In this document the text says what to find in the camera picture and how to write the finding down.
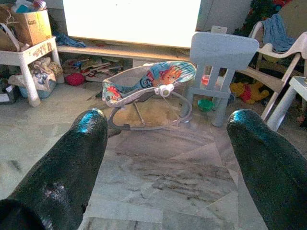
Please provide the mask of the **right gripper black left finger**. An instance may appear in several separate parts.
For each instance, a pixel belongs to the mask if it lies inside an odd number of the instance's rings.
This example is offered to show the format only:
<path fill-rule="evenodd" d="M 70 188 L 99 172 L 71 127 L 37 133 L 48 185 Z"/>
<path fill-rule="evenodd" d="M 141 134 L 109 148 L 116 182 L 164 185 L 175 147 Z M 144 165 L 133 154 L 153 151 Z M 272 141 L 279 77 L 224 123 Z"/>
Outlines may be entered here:
<path fill-rule="evenodd" d="M 0 202 L 3 230 L 76 230 L 88 206 L 108 139 L 99 109 L 81 113 L 70 129 Z"/>

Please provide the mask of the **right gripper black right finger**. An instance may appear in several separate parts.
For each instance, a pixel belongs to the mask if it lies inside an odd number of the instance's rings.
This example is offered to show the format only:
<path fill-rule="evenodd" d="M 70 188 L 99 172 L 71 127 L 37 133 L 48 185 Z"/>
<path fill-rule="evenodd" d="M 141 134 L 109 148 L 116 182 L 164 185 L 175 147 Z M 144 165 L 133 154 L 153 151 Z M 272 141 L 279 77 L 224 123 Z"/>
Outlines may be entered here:
<path fill-rule="evenodd" d="M 307 161 L 253 110 L 234 111 L 227 134 L 244 182 L 270 230 L 307 228 Z"/>

